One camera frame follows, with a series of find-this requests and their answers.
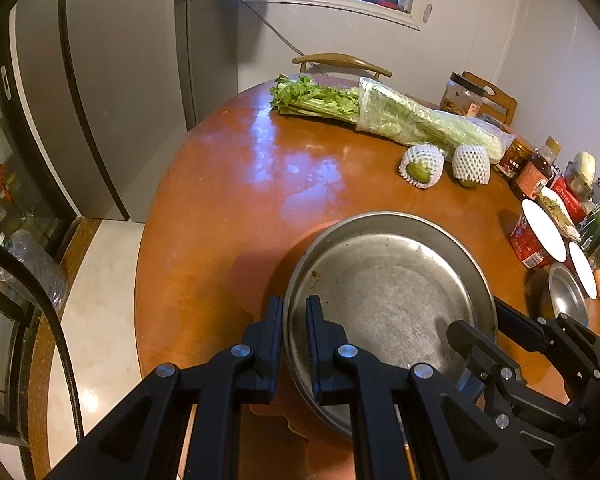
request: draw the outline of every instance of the floor tile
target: floor tile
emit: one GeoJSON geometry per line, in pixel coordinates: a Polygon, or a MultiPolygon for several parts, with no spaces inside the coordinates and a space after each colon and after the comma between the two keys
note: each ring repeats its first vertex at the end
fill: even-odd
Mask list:
{"type": "Polygon", "coordinates": [[[18,446],[10,446],[0,442],[0,462],[13,477],[13,480],[25,480],[18,446]]]}
{"type": "MultiPolygon", "coordinates": [[[[71,237],[71,241],[62,256],[60,267],[67,276],[71,287],[80,270],[91,241],[102,220],[80,218],[71,237]]],[[[62,319],[64,308],[58,313],[62,319]]],[[[56,347],[48,322],[40,320],[36,341],[31,357],[29,386],[27,391],[27,423],[29,426],[29,445],[31,466],[34,477],[44,478],[51,466],[49,464],[48,438],[46,431],[46,412],[48,409],[49,378],[56,347]]]]}
{"type": "MultiPolygon", "coordinates": [[[[134,332],[134,281],[142,224],[103,221],[67,301],[68,342],[88,432],[140,381],[134,332]]],[[[64,373],[54,353],[48,396],[51,466],[75,445],[64,373]]]]}

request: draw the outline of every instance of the metal bowl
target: metal bowl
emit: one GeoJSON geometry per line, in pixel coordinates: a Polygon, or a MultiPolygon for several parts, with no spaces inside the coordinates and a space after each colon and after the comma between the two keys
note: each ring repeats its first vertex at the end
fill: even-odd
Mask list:
{"type": "Polygon", "coordinates": [[[480,267],[449,233],[398,212],[371,212],[328,228],[298,261],[285,295],[283,343],[296,386],[328,424],[350,436],[346,406],[317,406],[312,393],[305,301],[320,295],[325,319],[381,361],[429,362],[459,387],[471,378],[446,341],[464,319],[496,341],[493,297],[480,267]]]}
{"type": "Polygon", "coordinates": [[[549,267],[547,287],[542,293],[541,313],[546,318],[566,314],[589,328],[587,308],[580,286],[563,264],[549,267]]]}

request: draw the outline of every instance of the glass door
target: glass door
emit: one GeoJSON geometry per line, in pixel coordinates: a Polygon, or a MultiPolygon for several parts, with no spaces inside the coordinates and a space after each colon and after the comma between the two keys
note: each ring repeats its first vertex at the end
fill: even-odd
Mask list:
{"type": "MultiPolygon", "coordinates": [[[[15,91],[8,27],[0,29],[0,242],[27,230],[53,255],[76,215],[44,163],[15,91]]],[[[33,306],[0,281],[0,439],[25,444],[33,306]]]]}

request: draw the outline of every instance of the jar lid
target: jar lid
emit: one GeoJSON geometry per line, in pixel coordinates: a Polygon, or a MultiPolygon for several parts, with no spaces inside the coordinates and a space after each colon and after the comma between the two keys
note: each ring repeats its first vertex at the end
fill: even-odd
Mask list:
{"type": "Polygon", "coordinates": [[[478,94],[478,97],[484,97],[484,88],[476,83],[472,83],[467,78],[462,77],[460,74],[455,72],[451,73],[451,81],[454,83],[458,83],[460,86],[465,87],[469,92],[473,92],[474,94],[478,94]]]}
{"type": "Polygon", "coordinates": [[[569,242],[569,255],[584,291],[592,300],[595,300],[598,297],[598,288],[596,287],[596,279],[593,277],[593,270],[591,270],[587,257],[574,242],[569,242]]]}
{"type": "Polygon", "coordinates": [[[513,139],[512,145],[526,156],[531,156],[536,152],[536,149],[529,144],[528,140],[521,136],[516,136],[516,138],[513,139]]]}
{"type": "Polygon", "coordinates": [[[562,235],[551,217],[537,203],[527,198],[522,201],[522,211],[529,227],[531,227],[544,250],[554,260],[563,263],[567,259],[567,248],[564,246],[562,235]]]}
{"type": "Polygon", "coordinates": [[[562,149],[560,142],[555,140],[553,137],[547,137],[544,145],[548,147],[552,152],[559,152],[562,149]]]}

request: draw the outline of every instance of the sauce jar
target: sauce jar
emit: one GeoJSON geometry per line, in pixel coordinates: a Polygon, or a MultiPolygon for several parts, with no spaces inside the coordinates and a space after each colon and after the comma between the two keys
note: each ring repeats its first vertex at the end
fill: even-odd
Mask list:
{"type": "Polygon", "coordinates": [[[506,180],[513,180],[520,174],[520,171],[533,154],[533,146],[526,142],[523,137],[517,136],[493,169],[506,180]]]}
{"type": "Polygon", "coordinates": [[[482,106],[483,97],[484,88],[453,72],[440,101],[440,109],[463,117],[472,112],[475,117],[482,106]]]}

